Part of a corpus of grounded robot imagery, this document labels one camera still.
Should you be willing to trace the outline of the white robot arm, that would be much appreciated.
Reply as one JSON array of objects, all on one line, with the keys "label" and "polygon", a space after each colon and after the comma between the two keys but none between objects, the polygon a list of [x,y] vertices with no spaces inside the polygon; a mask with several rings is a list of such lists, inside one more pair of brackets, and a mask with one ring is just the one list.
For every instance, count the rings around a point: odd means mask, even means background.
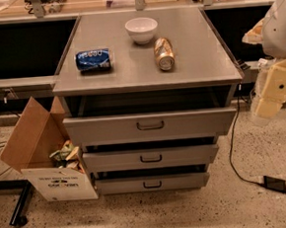
[{"label": "white robot arm", "polygon": [[265,17],[244,34],[242,42],[259,43],[262,51],[272,57],[258,62],[250,108],[255,122],[268,123],[286,103],[286,0],[275,0]]}]

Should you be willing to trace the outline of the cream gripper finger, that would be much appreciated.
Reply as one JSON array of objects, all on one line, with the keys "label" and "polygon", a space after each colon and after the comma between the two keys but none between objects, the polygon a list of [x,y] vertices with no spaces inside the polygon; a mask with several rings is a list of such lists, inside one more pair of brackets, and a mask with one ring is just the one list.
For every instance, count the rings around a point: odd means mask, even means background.
[{"label": "cream gripper finger", "polygon": [[257,99],[255,103],[256,105],[253,114],[265,119],[274,117],[283,106],[281,103],[271,101],[270,99],[266,100],[263,98]]}]

